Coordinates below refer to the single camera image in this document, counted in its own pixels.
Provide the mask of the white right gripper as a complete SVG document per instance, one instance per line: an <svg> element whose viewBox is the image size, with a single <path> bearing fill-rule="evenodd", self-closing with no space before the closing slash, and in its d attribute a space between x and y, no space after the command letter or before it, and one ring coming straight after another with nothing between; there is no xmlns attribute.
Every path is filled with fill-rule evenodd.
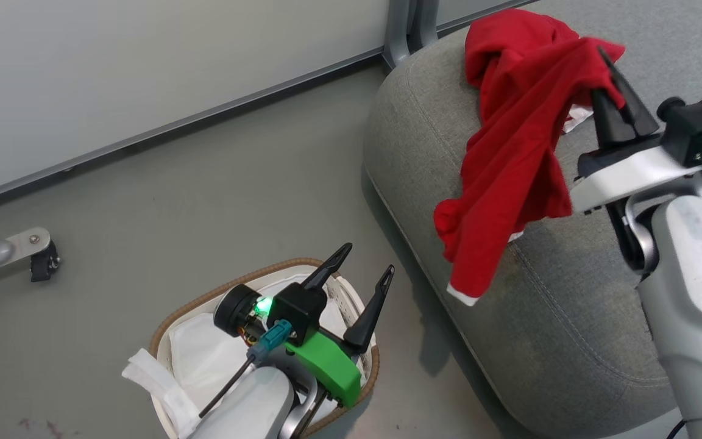
<svg viewBox="0 0 702 439"><path fill-rule="evenodd" d="M615 148L654 135L659 125L604 48L597 48L611 75L613 89L625 101L618 108L605 89L591 93L599 148ZM586 212L634 195L702 198L702 165L686 167L655 141L616 150L582 153L577 183L570 190L574 212Z"/></svg>

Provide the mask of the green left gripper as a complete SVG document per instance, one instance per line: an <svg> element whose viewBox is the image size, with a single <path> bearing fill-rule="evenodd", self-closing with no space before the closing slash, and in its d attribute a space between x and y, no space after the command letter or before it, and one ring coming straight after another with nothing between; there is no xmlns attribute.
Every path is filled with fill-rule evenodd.
<svg viewBox="0 0 702 439"><path fill-rule="evenodd" d="M343 244L314 270L301 283L301 286L307 291L323 289L325 282L339 270L352 248L352 243ZM356 405L361 392L361 372L356 362L348 355L362 355L370 346L394 273L395 267L389 265L376 284L374 295L362 314L345 331L343 335L345 352L337 343L320 332L306 337L300 346L289 341L285 342L285 348L293 352L316 381L345 407L351 408Z"/></svg>

